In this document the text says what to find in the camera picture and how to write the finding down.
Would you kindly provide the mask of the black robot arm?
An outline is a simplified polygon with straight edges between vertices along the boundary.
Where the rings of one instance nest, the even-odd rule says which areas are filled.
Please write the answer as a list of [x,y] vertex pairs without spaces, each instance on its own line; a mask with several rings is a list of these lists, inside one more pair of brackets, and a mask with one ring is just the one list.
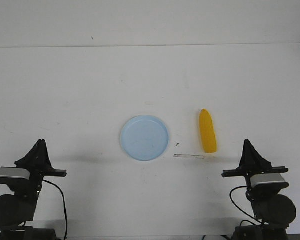
[[56,240],[53,228],[34,228],[26,223],[34,219],[45,178],[64,178],[66,170],[52,167],[44,139],[14,164],[0,167],[0,184],[12,192],[0,196],[0,240]]
[[287,228],[296,219],[297,210],[293,201],[280,191],[289,187],[283,174],[289,169],[274,167],[263,158],[252,143],[246,139],[239,166],[223,170],[222,177],[244,177],[245,196],[251,203],[253,214],[248,225],[240,224],[234,229],[233,240],[286,240]]

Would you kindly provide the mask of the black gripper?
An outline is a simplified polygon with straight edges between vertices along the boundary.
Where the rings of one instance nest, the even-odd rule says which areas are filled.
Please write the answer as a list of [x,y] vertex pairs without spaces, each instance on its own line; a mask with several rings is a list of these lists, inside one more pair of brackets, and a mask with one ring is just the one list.
[[[251,167],[260,170],[247,170]],[[281,189],[278,185],[252,188],[250,178],[259,174],[287,173],[289,169],[285,166],[272,167],[272,163],[264,159],[254,148],[252,143],[244,140],[242,155],[237,169],[223,170],[223,178],[244,177],[247,187],[246,197],[248,200],[267,200],[278,195]]]
[[29,173],[29,177],[15,180],[12,191],[16,196],[29,202],[37,202],[39,200],[45,177],[64,178],[67,175],[66,170],[52,167],[47,143],[44,139],[39,139],[25,157],[15,161],[14,164],[18,170],[26,170]]

